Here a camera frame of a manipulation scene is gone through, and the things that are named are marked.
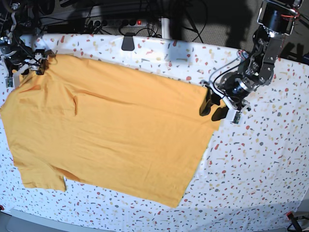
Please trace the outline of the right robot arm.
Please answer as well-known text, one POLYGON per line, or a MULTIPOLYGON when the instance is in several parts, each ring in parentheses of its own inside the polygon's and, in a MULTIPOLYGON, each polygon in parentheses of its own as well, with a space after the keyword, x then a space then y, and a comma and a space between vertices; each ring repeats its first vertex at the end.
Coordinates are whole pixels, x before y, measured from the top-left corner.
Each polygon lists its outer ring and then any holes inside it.
POLYGON ((7 80, 13 79, 13 70, 25 67, 22 74, 34 70, 45 72, 47 55, 44 50, 32 50, 21 36, 35 32, 42 25, 41 17, 53 12, 54 0, 2 0, 0 2, 0 64, 7 80))

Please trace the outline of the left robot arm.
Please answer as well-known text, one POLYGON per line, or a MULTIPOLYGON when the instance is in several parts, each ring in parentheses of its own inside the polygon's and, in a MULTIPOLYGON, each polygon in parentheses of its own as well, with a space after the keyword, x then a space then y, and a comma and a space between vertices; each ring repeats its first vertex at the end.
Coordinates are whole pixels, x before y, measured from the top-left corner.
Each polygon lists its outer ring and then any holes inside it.
POLYGON ((207 116, 214 105, 225 103, 219 119, 225 118, 238 124, 242 112, 249 110, 246 97, 259 87, 269 85, 274 76, 278 59, 286 36, 292 34, 296 20, 300 17, 300 0, 264 0, 261 3, 253 34, 253 49, 250 53, 238 52, 240 63, 216 78, 210 77, 202 83, 207 87, 206 98, 199 114, 207 116))

